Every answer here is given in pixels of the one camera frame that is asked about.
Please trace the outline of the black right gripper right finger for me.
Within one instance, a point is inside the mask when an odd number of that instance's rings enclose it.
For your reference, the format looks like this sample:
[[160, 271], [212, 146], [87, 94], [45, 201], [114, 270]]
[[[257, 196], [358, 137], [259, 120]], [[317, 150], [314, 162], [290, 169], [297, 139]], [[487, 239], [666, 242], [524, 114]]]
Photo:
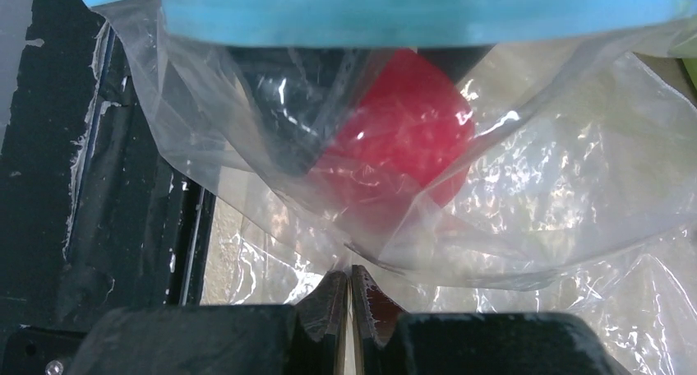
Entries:
[[353, 345], [357, 374], [382, 374], [384, 349], [404, 309], [361, 265], [351, 267]]

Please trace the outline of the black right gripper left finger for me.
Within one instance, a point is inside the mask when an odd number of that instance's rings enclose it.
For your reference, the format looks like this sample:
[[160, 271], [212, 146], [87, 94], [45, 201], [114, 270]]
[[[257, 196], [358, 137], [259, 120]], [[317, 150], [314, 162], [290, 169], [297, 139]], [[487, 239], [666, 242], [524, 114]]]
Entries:
[[342, 374], [348, 320], [349, 278], [330, 271], [296, 304], [298, 353], [303, 374]]

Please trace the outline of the red fake apple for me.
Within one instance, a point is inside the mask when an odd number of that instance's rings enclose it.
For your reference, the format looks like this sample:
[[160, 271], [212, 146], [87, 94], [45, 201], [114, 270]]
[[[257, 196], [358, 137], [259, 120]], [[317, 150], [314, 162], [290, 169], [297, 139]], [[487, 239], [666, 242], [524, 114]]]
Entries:
[[343, 219], [386, 232], [473, 134], [471, 108], [454, 82], [422, 55], [399, 49], [309, 177]]

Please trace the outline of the clear zip top bag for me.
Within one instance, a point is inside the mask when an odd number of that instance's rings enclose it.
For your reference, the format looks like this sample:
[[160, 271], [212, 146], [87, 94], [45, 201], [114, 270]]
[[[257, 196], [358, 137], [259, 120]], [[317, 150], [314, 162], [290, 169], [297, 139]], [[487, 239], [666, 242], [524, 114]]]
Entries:
[[217, 197], [208, 304], [356, 266], [414, 312], [569, 313], [696, 371], [696, 0], [82, 0]]

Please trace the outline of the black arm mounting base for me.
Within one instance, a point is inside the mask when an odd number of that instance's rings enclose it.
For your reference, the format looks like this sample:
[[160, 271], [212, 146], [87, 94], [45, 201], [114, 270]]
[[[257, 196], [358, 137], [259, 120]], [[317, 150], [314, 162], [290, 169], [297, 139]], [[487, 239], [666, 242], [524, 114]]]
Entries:
[[159, 155], [103, 17], [1, 0], [2, 373], [64, 373], [115, 308], [198, 304], [214, 207]]

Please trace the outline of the green plastic tray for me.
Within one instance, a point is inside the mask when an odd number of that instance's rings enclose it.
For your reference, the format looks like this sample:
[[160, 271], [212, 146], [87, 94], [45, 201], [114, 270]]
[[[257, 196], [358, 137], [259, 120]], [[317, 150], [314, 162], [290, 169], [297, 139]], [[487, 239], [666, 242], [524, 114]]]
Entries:
[[696, 101], [696, 34], [676, 40], [671, 46], [670, 54], [681, 60], [691, 97]]

